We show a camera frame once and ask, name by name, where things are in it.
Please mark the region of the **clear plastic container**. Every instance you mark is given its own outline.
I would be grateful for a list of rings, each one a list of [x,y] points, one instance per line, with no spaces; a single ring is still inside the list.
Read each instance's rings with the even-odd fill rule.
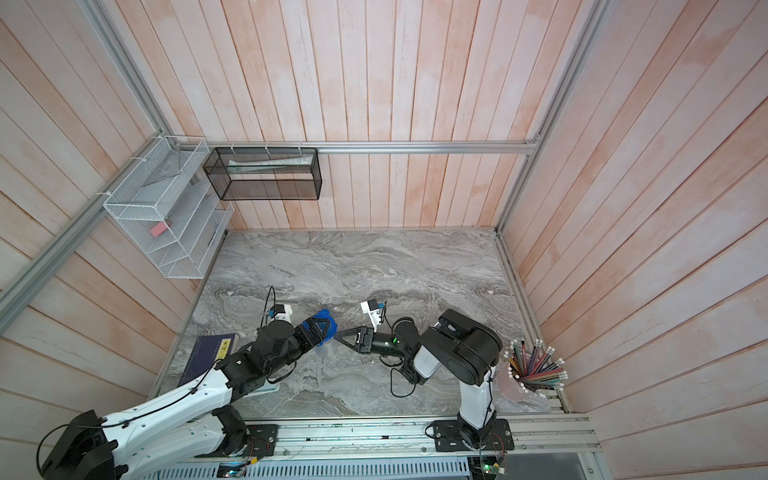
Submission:
[[[343,346],[338,341],[331,340],[323,345],[316,346],[313,352],[323,361],[332,361],[339,357],[343,350]]]

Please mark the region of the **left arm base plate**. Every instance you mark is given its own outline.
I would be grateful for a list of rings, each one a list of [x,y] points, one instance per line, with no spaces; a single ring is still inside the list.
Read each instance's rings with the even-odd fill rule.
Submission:
[[[198,458],[257,458],[272,456],[275,450],[278,424],[247,425],[234,433],[226,433],[222,444],[213,452]]]

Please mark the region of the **pencil holder with pencils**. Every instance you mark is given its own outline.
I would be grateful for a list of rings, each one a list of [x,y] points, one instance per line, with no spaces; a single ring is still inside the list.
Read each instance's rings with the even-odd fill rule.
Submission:
[[[555,348],[541,339],[513,339],[500,356],[496,383],[500,393],[510,401],[546,398],[548,393],[564,391],[569,375],[562,358],[555,359]]]

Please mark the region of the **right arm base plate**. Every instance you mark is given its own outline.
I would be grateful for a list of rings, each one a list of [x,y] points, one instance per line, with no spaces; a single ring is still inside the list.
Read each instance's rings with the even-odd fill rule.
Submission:
[[[477,430],[464,420],[437,420],[425,428],[425,434],[434,440],[438,452],[468,452],[515,449],[511,428],[505,419],[493,418]]]

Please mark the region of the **aluminium frame bar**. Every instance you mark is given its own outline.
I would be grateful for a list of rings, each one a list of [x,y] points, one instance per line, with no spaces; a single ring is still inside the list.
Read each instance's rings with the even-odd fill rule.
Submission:
[[[216,142],[213,148],[314,149],[319,154],[531,154],[538,148],[535,141],[262,141]]]

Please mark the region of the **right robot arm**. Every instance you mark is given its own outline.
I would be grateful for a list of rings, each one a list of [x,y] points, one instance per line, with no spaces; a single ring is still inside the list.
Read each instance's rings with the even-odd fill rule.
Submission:
[[[455,419],[436,420],[425,428],[439,452],[510,448],[509,424],[498,417],[492,384],[503,343],[489,327],[445,310],[437,322],[419,331],[402,317],[388,332],[360,326],[338,332],[335,339],[360,354],[395,357],[388,367],[411,385],[426,383],[441,367],[459,382],[460,408]]]

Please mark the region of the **dark blue book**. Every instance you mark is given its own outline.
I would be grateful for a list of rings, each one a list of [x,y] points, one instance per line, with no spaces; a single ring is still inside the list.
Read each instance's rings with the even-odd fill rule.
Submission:
[[[178,385],[182,386],[206,373],[217,361],[231,354],[238,341],[239,336],[236,333],[199,336]]]

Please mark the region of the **pink eraser block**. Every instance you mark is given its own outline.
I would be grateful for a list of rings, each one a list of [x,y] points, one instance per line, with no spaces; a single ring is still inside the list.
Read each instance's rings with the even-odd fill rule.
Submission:
[[[169,226],[166,222],[161,221],[155,224],[150,230],[149,233],[153,238],[158,238],[160,235],[162,235],[165,231],[169,229]]]

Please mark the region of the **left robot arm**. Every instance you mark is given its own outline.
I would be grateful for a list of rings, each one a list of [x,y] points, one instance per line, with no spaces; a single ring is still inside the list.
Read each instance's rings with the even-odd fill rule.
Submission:
[[[330,340],[337,325],[326,310],[292,324],[275,319],[257,338],[190,382],[141,405],[104,417],[87,411],[59,426],[47,458],[37,459],[44,479],[141,479],[198,455],[232,455],[248,442],[248,427],[233,402],[295,365]]]

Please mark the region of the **aluminium front rail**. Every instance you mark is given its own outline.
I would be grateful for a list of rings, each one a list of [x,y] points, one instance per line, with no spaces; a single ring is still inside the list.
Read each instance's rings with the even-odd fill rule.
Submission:
[[[599,450],[600,443],[591,422],[575,414],[521,414],[503,417],[511,428],[513,451],[438,452],[425,428],[448,417],[390,417],[294,419],[247,422],[234,432],[253,424],[278,424],[272,460],[331,458],[416,457],[449,454],[504,455],[525,453],[576,453]],[[187,461],[216,450],[225,437],[221,422],[210,415],[185,422],[166,433],[158,433],[148,420],[138,420],[126,428],[105,431],[116,443],[118,464],[150,461],[156,465]]]

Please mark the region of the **light teal case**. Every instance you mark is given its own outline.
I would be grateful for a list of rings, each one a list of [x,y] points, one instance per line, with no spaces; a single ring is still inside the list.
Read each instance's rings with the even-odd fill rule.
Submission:
[[[279,389],[280,389],[279,383],[276,383],[276,384],[265,383],[260,388],[255,389],[252,392],[248,393],[246,395],[246,398],[275,393]]]

